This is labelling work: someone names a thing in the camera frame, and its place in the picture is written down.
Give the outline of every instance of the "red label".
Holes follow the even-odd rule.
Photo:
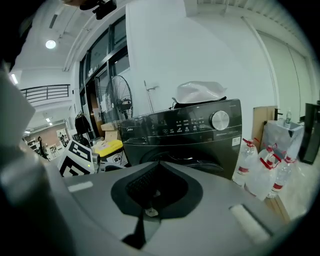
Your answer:
[[[241,166],[239,166],[239,169],[238,169],[240,172],[242,173],[248,173],[249,172],[249,169],[248,168],[243,168]]]
[[[274,185],[273,185],[273,187],[272,187],[272,190],[273,190],[274,192],[279,192],[279,191],[282,189],[282,187],[283,187],[283,186],[274,183]]]
[[[280,190],[283,186],[274,183],[273,187],[274,187],[276,190]]]

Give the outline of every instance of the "white plastic bag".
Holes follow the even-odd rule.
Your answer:
[[[175,100],[181,104],[218,101],[226,90],[218,82],[190,81],[177,87]]]

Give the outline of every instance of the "white rectangular label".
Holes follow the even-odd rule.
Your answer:
[[[232,146],[239,145],[240,142],[241,142],[241,136],[235,137],[235,138],[232,139]]]
[[[87,181],[87,182],[79,183],[77,185],[68,186],[68,189],[72,193],[79,190],[85,190],[85,189],[91,188],[92,186],[93,186],[93,183],[91,181]]]
[[[125,166],[128,163],[126,154],[124,151],[121,151],[120,153],[116,153],[106,159],[109,163],[115,163],[121,166]]]

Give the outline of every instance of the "washing machine door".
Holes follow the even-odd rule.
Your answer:
[[[147,152],[140,160],[140,164],[146,162],[165,161],[190,168],[197,169],[206,173],[219,175],[224,172],[224,169],[220,166],[212,156],[207,155],[203,151],[198,151],[186,146],[178,147],[172,146],[163,148],[155,148]]]

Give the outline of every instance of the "control knob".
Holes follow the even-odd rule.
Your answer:
[[[218,131],[222,131],[228,127],[229,120],[228,114],[222,110],[219,110],[212,115],[211,123],[213,128]]]

